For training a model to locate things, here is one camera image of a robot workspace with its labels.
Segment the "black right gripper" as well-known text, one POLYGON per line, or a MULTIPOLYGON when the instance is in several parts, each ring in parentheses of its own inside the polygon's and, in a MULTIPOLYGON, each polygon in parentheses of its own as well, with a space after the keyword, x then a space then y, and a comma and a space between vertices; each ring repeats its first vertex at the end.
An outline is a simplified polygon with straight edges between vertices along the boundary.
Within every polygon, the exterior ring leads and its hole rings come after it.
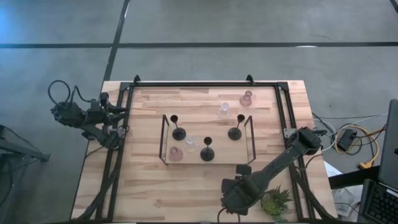
POLYGON ((240 180, 223 179, 221 182, 221 192, 223 194, 221 204, 228 213, 238 215, 248 214, 248 195, 241 187, 240 180))

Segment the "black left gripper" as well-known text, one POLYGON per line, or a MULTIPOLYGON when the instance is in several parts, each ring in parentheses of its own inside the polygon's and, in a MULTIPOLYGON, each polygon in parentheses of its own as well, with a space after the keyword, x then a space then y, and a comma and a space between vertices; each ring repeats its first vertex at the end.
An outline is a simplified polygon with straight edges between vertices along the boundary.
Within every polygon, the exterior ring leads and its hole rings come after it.
MULTIPOLYGON (((118 106, 109 107, 110 113, 123 113, 127 111, 129 111, 127 108, 122 108, 118 106)), ((109 115, 109 112, 102 107, 94 109, 90 108, 90 124, 117 124, 120 122, 120 120, 123 120, 127 116, 127 113, 109 115)))

